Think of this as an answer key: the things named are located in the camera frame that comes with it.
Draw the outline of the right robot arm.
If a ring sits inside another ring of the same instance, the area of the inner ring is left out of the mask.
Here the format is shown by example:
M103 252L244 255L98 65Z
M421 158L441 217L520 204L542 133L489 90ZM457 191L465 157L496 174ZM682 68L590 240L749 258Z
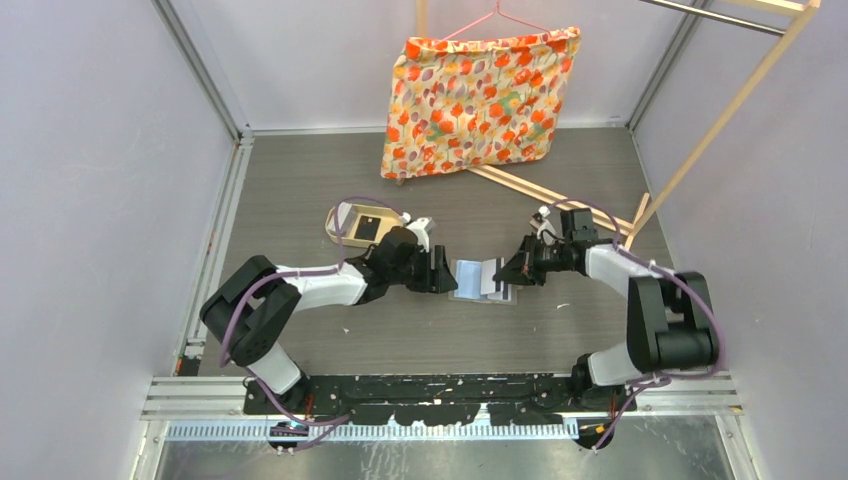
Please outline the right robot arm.
M588 208L561 212L559 231L551 229L549 213L542 207L534 214L538 228L523 237L493 279L542 286L552 272L576 272L625 299L624 341L582 355L572 368L569 388L577 406L598 409L610 398L611 387L705 378L717 372L720 336L703 275L647 263L618 239L601 238Z

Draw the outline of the white magnetic stripe card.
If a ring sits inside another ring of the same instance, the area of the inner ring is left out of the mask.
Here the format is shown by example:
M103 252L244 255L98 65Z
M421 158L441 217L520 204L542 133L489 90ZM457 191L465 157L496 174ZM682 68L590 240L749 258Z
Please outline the white magnetic stripe card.
M516 300L516 287L511 284L501 283L497 289L486 295L492 302L510 304Z

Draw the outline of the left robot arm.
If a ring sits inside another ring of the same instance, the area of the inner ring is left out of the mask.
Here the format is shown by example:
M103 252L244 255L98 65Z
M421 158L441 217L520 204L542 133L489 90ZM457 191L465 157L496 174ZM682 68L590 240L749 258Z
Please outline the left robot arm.
M224 362L260 380L280 412L298 412L307 398L306 375L279 343L296 313L327 306L358 306L390 287L446 294L457 289L445 248L433 245L423 220L395 226L358 256L333 266L291 268L264 255L249 258L202 305L199 318L220 342Z

